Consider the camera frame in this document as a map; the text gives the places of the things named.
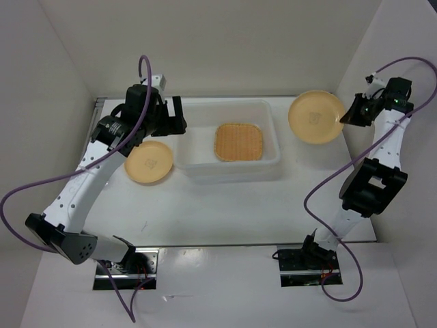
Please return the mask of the yellow bear plate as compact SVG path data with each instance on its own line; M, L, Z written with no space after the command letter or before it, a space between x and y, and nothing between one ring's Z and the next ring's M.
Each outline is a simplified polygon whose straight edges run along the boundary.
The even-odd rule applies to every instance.
M128 177L141 184L158 182L172 167L172 150L159 141L144 141L132 150L124 163Z
M333 94L308 91L298 96L290 105L288 122L297 138L307 144L327 144L343 130L340 119L346 113L343 103Z

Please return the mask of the white plastic bin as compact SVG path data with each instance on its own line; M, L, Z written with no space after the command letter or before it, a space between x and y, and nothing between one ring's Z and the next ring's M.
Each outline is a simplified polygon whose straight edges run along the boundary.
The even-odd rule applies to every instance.
M193 180L258 180L281 160L272 110L264 100L183 106L186 132L175 139L174 165Z

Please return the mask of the woven square bamboo tray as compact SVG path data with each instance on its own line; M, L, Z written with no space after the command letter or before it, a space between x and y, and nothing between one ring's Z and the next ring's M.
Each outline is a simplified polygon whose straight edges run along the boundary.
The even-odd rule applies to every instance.
M226 123L215 132L214 153L221 161L257 161L263 155L263 133L253 124Z

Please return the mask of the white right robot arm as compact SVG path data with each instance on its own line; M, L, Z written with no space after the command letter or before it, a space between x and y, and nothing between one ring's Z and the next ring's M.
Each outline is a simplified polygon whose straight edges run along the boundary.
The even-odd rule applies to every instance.
M369 76L368 88L357 93L341 123L374 126L376 147L346 178L339 192L341 207L328 228L308 235L299 252L301 265L308 269L326 267L339 242L361 221L382 213L405 185L408 175L401 170L400 150L408 113L412 82L394 77L387 83Z

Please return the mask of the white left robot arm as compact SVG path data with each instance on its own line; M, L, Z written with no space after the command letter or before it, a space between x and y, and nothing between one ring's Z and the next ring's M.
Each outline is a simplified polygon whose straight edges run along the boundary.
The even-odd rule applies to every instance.
M92 258L110 261L120 273L133 270L135 246L121 237L86 232L85 221L109 178L146 137L185 133L182 100L174 96L172 101L175 114L170 116L158 88L129 87L125 102L98 121L77 168L80 173L69 179L43 213L31 213L25 225L73 264Z

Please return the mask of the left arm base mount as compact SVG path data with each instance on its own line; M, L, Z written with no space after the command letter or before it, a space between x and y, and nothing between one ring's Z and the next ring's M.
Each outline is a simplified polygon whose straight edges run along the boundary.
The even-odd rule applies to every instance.
M137 253L139 255L129 269L109 261L104 261L104 266L98 263L92 289L113 290L108 271L119 290L134 290L137 287L141 290L155 290L159 249L140 247Z

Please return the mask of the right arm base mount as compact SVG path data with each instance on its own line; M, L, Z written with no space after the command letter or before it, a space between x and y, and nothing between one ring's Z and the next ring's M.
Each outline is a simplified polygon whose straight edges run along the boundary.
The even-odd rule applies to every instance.
M303 287L343 283L337 254L325 250L314 241L314 235L307 235L300 247L280 245L272 254L279 265L281 286Z

